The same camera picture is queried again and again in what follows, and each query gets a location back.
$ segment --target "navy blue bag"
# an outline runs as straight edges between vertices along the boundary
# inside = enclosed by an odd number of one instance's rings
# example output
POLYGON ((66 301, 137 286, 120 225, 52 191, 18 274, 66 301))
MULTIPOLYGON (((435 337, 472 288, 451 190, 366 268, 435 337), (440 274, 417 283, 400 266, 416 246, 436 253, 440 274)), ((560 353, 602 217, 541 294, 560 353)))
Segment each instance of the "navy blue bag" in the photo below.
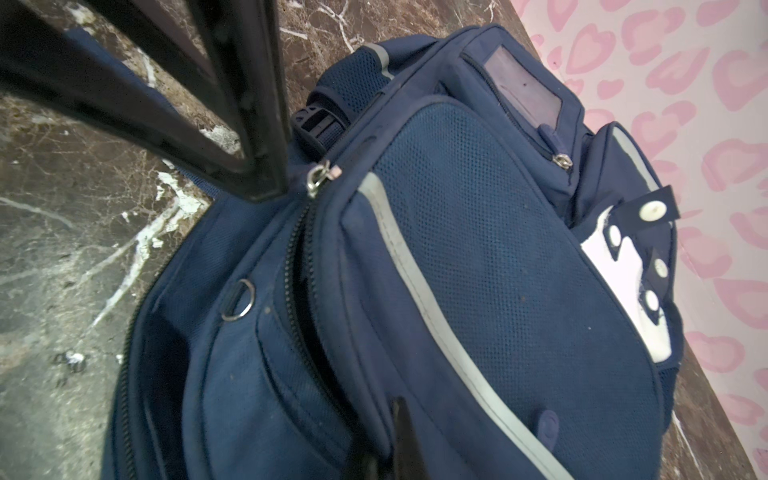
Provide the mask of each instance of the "navy blue bag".
POLYGON ((503 28, 366 45, 222 193, 129 332, 102 478, 647 479, 677 208, 503 28))

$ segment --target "reflective strip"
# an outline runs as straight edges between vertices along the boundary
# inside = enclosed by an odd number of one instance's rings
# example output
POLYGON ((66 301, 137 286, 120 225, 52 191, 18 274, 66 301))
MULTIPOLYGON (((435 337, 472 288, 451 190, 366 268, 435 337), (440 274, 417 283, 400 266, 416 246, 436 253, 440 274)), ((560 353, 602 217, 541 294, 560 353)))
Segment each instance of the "reflective strip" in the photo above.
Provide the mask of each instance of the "reflective strip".
POLYGON ((382 75, 387 77, 389 80, 392 80, 395 77, 395 75, 389 73, 389 70, 388 70, 389 54, 386 52, 384 47, 381 45, 377 45, 375 43, 366 43, 363 46, 373 50, 373 53, 375 53, 379 57, 379 61, 382 64, 382 75))
POLYGON ((424 323, 443 355, 462 379, 488 417, 525 454, 547 480, 573 480, 560 462, 544 447, 496 394, 451 330, 437 299, 406 245, 389 207, 386 191, 374 173, 368 173, 357 189, 371 204, 386 248, 400 278, 408 287, 424 323))
POLYGON ((658 190, 659 184, 656 183, 653 175, 651 175, 650 171, 648 171, 648 167, 645 166, 645 162, 643 161, 640 152, 637 151, 637 147, 634 146, 632 140, 627 136, 627 134, 625 134, 624 131, 620 128, 614 127, 614 138, 621 147, 621 150, 623 150, 624 153, 632 159, 632 163, 634 163, 634 167, 637 168, 637 172, 641 177, 643 177, 643 180, 645 180, 645 183, 648 186, 648 190, 658 190))

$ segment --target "white snap button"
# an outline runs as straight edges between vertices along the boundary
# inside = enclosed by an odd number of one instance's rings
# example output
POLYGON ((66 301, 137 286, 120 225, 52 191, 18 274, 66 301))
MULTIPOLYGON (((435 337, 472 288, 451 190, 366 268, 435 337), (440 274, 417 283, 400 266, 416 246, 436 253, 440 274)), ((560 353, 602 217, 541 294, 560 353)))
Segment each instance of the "white snap button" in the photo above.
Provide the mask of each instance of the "white snap button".
POLYGON ((645 304, 654 312, 659 309, 659 297, 651 290, 645 293, 645 304))
POLYGON ((611 228, 608 229, 608 238, 611 239, 611 245, 614 247, 621 245, 621 232, 619 231, 619 227, 611 225, 611 228))
POLYGON ((652 200, 640 208, 640 218, 647 222, 655 222, 667 212, 667 204, 661 200, 652 200))
POLYGON ((667 264, 661 258, 656 259, 654 268, 656 269, 656 274, 661 278, 667 278, 667 275, 670 274, 670 269, 667 268, 667 264))

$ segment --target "brown marble surface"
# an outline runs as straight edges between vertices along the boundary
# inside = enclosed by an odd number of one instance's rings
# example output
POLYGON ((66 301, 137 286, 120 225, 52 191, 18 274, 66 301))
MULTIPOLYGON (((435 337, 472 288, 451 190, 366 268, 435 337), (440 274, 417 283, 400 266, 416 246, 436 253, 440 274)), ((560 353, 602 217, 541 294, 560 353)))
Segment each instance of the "brown marble surface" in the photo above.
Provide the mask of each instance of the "brown marble surface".
MULTIPOLYGON (((86 27, 198 128, 221 124, 86 8, 27 3, 57 28, 86 27)), ((199 45, 184 1, 163 5, 199 45)), ((323 70, 366 42, 489 22, 535 55, 507 1, 280 0, 290 108, 303 105, 323 70)), ((98 477, 127 325, 209 203, 153 154, 0 96, 0 480, 98 477)), ((661 478, 755 478, 690 352, 676 414, 661 478)))

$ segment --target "pink patterned cloth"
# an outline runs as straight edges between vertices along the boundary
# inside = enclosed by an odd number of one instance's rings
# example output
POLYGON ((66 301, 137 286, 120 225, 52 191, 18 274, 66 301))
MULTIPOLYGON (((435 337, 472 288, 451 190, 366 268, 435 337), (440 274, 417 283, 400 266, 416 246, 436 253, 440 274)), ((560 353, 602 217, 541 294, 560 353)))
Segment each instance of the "pink patterned cloth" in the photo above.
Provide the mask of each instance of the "pink patterned cloth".
POLYGON ((620 121, 673 186, 686 338, 768 480, 768 1, 511 3, 587 126, 620 121))

